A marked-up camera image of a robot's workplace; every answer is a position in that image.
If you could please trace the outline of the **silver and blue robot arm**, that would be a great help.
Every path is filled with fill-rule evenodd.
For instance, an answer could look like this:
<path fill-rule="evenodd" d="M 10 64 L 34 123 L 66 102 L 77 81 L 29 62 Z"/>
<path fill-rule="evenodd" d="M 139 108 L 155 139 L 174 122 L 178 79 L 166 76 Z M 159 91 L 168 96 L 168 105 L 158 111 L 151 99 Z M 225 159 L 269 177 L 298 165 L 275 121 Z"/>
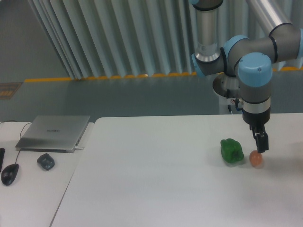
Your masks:
<path fill-rule="evenodd" d="M 196 10 L 197 48 L 192 56 L 196 72 L 203 76 L 222 72 L 238 80 L 236 103 L 250 126 L 257 150 L 269 149 L 265 124 L 270 118 L 271 79 L 274 63 L 303 56 L 303 31 L 295 28 L 274 0 L 249 0 L 266 37 L 251 40 L 237 35 L 218 46 L 220 0 L 193 0 Z"/>

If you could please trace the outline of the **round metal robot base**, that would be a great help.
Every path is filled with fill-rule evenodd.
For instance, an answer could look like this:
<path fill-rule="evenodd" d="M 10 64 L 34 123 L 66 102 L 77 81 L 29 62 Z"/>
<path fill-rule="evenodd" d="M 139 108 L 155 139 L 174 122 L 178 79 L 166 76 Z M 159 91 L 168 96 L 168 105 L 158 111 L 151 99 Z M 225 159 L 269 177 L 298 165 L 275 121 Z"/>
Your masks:
<path fill-rule="evenodd" d="M 214 92 L 224 98 L 240 98 L 240 84 L 236 77 L 221 73 L 213 81 Z"/>

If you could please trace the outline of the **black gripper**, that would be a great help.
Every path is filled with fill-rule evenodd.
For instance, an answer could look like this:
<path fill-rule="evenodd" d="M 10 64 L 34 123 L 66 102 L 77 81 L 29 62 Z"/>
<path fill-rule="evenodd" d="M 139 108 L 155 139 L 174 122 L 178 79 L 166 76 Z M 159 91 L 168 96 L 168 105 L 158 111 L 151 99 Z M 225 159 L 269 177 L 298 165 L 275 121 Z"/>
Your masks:
<path fill-rule="evenodd" d="M 250 126 L 253 138 L 256 142 L 257 152 L 264 153 L 269 150 L 268 134 L 265 130 L 265 124 L 270 119 L 270 109 L 262 113 L 249 113 L 242 110 L 242 117 L 245 123 Z"/>

